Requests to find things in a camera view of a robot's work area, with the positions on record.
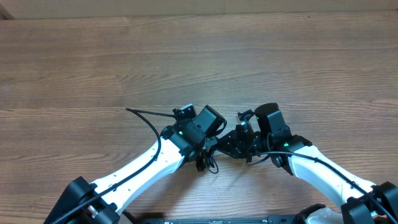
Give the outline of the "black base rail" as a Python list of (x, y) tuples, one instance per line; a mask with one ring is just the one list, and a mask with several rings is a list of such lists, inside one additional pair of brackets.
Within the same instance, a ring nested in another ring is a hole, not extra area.
[(269, 215), (263, 218), (194, 218), (163, 219), (141, 218), (132, 223), (137, 224), (293, 224), (295, 215)]

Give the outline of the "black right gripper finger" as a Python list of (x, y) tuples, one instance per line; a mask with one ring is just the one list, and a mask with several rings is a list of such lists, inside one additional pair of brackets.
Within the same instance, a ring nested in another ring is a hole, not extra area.
[(215, 147), (235, 147), (237, 139), (237, 131), (232, 130), (225, 134), (222, 138), (217, 139)]
[(216, 144), (214, 145), (214, 148), (223, 153), (226, 154), (229, 157), (232, 158), (239, 158), (239, 151), (237, 150), (237, 148), (231, 144)]

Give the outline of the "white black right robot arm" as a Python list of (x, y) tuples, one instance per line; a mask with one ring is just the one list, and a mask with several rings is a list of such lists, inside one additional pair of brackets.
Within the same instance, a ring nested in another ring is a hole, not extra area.
[(252, 165), (254, 156), (302, 179), (331, 200), (339, 212), (315, 204), (294, 223), (397, 223), (397, 186), (377, 185), (348, 172), (324, 156), (311, 141), (292, 134), (277, 103), (238, 114), (240, 124), (220, 138), (215, 149)]

